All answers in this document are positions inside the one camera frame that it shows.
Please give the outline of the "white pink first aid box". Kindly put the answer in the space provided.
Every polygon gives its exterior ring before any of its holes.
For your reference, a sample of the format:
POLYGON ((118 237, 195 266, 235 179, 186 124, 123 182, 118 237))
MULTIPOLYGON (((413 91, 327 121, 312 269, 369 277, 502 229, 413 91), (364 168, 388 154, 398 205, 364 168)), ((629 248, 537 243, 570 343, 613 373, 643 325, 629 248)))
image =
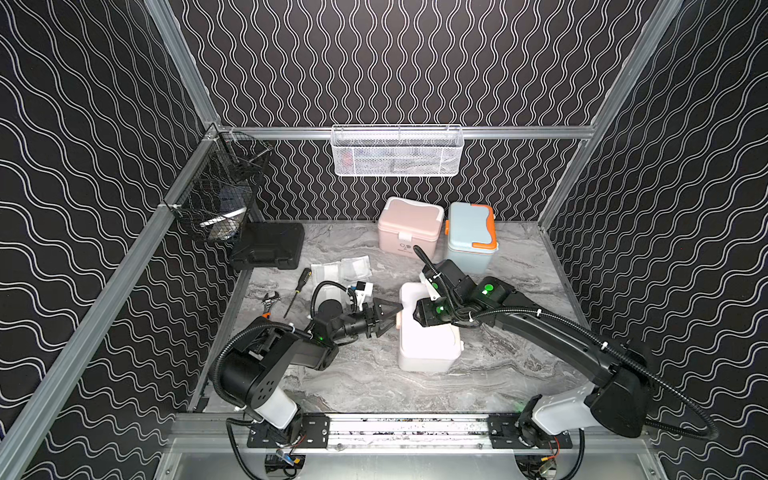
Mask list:
POLYGON ((460 358, 464 343, 453 325, 423 327, 414 318, 417 301, 428 298, 421 283, 404 283, 399 290, 403 308, 397 315, 398 366, 407 372, 446 373, 460 358))

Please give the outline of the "white gauze packet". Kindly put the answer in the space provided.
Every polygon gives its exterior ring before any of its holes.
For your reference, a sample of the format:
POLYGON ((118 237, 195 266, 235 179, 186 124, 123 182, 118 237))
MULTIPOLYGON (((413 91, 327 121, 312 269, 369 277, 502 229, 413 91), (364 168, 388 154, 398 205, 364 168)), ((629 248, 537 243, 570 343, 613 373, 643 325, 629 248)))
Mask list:
POLYGON ((340 261, 340 276, 349 282, 367 281, 372 276, 369 257, 343 258, 340 261))
POLYGON ((311 265, 312 279, 315 284, 323 281, 339 283, 341 281, 341 262, 313 263, 311 265))

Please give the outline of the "blue orange first aid box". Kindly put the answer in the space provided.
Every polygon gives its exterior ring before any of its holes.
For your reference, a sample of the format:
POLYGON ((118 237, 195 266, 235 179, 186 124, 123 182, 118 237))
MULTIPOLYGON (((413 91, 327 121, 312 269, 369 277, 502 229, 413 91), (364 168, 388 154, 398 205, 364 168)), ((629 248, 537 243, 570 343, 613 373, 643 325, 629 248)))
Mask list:
POLYGON ((489 205, 452 203, 445 235, 445 257, 467 274, 484 273, 498 251, 495 215, 489 205))

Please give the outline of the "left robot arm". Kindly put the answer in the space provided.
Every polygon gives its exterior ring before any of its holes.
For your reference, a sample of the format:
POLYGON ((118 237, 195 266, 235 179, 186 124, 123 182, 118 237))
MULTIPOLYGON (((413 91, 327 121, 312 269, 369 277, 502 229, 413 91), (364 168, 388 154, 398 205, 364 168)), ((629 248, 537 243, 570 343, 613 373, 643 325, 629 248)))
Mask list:
POLYGON ((373 284, 324 280, 313 290, 309 323, 299 330, 264 314, 235 334, 212 361, 208 378, 216 394, 246 416, 294 433, 300 408, 280 387, 289 366, 327 369, 342 346, 379 338, 396 324, 403 305, 373 294, 373 284))

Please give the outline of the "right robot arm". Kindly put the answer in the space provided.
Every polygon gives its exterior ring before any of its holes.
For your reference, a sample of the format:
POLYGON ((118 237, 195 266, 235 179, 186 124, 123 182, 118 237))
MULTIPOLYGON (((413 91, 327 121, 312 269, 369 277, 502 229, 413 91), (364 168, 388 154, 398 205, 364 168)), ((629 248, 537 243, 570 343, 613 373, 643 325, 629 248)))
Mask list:
POLYGON ((433 262, 420 246, 421 275, 430 291, 413 316, 424 328, 498 328, 522 337, 580 372, 586 384, 558 395, 533 396, 519 417, 522 433, 554 436, 601 426, 627 438, 647 427, 697 440, 715 440, 719 429, 697 402, 652 372, 643 352, 593 332, 533 302, 511 284, 487 276, 474 282, 452 261, 433 262), (694 429, 670 425, 649 415, 653 390, 677 398, 703 422, 694 429))

